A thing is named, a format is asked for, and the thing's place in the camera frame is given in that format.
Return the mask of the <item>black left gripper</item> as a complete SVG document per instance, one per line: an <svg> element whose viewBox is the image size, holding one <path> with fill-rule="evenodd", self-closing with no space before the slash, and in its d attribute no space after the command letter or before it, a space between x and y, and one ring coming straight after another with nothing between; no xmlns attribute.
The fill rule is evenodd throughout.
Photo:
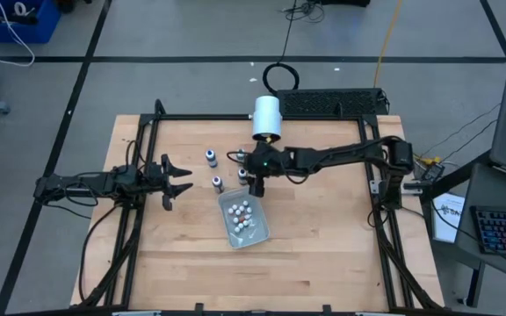
<svg viewBox="0 0 506 316"><path fill-rule="evenodd" d="M165 211L172 210L172 198L176 198L184 191L190 189L193 183L172 184L170 183L170 170L173 177L189 176L190 170L172 167L169 156L161 155L160 162L151 162L147 166L147 178L153 192L160 191L163 194L162 205Z"/></svg>

